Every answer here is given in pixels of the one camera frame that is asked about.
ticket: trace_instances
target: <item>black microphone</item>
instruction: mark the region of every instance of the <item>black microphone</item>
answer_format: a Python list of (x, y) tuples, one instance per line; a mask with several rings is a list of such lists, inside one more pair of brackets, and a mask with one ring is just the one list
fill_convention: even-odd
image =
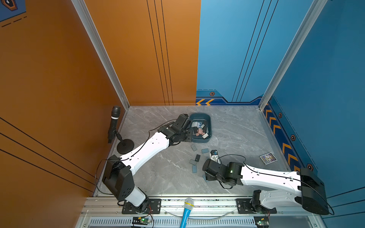
[(112, 110), (112, 119), (110, 121), (110, 127), (108, 131), (108, 143), (112, 143), (116, 135), (116, 126), (118, 124), (119, 116), (120, 116), (120, 107), (114, 106)]

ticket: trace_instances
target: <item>gray marble floor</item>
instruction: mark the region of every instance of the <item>gray marble floor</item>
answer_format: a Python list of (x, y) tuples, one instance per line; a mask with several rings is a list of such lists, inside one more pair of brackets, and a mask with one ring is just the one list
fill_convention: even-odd
[[(212, 120), (212, 138), (208, 143), (187, 143), (169, 147), (146, 162), (133, 176), (135, 185), (147, 195), (158, 194), (242, 194), (251, 196), (253, 190), (264, 189), (257, 186), (239, 186), (223, 189), (217, 181), (206, 182), (203, 179), (202, 167), (209, 154), (202, 154), (201, 150), (208, 148), (218, 150), (220, 156), (226, 154), (240, 154), (247, 158), (246, 164), (258, 168), (287, 171), (286, 161), (278, 150), (273, 150), (268, 139), (264, 122), (260, 121), (260, 113), (254, 106), (158, 106), (158, 107), (130, 107), (120, 134), (125, 139), (132, 139), (135, 148), (144, 143), (148, 130), (160, 124), (175, 119), (179, 114), (204, 112)], [(191, 149), (195, 144), (197, 151)], [(259, 156), (273, 152), (278, 161), (264, 165)], [(197, 173), (192, 173), (190, 159), (196, 154), (201, 158), (197, 164)], [(222, 163), (242, 162), (242, 157), (225, 156)], [(100, 190), (110, 193), (103, 183)]]

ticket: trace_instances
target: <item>blue plastic tray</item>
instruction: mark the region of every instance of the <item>blue plastic tray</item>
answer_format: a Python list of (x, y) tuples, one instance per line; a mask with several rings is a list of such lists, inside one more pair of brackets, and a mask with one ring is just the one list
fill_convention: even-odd
[(196, 136), (195, 134), (193, 134), (193, 138), (192, 138), (192, 142), (193, 143), (207, 143), (209, 142), (210, 138), (212, 137), (212, 122), (210, 120), (210, 116), (206, 113), (201, 113), (201, 112), (196, 112), (193, 113), (189, 116), (189, 118), (191, 119), (191, 123), (189, 125), (189, 128), (191, 128), (191, 124), (193, 122), (203, 122), (204, 120), (206, 120), (208, 122), (207, 128), (208, 128), (208, 137), (206, 137), (205, 139), (203, 139), (203, 137), (201, 135)]

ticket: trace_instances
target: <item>microphone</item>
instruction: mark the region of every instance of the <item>microphone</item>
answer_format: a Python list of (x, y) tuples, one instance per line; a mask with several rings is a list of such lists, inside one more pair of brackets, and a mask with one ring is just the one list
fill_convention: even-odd
[(116, 135), (116, 126), (118, 124), (118, 119), (120, 116), (120, 107), (114, 106), (112, 110), (112, 119), (110, 121), (109, 131), (108, 131), (108, 143), (112, 143)]
[(190, 211), (194, 207), (194, 200), (192, 198), (187, 198), (184, 203), (184, 215), (182, 216), (180, 228), (185, 228), (186, 221), (188, 220), (188, 217), (190, 215)]

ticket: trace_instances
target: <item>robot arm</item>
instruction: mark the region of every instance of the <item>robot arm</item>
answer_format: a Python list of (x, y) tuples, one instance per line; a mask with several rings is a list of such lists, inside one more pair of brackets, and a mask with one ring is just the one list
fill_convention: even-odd
[(173, 143), (191, 142), (193, 132), (188, 130), (190, 122), (187, 114), (181, 114), (175, 122), (161, 126), (136, 149), (120, 157), (113, 155), (108, 158), (103, 183), (119, 201), (127, 200), (138, 210), (144, 211), (148, 197), (134, 185), (133, 175), (149, 159)]
[(315, 214), (329, 214), (324, 184), (309, 169), (301, 168), (300, 172), (280, 172), (236, 162), (230, 162), (225, 166), (207, 159), (203, 171), (208, 181), (217, 180), (230, 186), (257, 185), (275, 189), (253, 192), (251, 206), (258, 213), (267, 213), (268, 210), (279, 206), (301, 206)]
[[(192, 130), (188, 130), (190, 122), (187, 114), (181, 114), (175, 122), (161, 126), (157, 133), (133, 151), (120, 157), (111, 156), (105, 167), (103, 183), (119, 201), (127, 200), (137, 210), (144, 211), (148, 197), (134, 185), (133, 175), (149, 159), (170, 145), (181, 141), (191, 142)], [(254, 191), (251, 206), (257, 213), (266, 213), (278, 206), (302, 206), (312, 213), (329, 214), (324, 184), (309, 169), (280, 172), (236, 162), (225, 166), (219, 161), (218, 154), (206, 160), (203, 165), (206, 180), (219, 181), (232, 187), (258, 185), (275, 189)]]

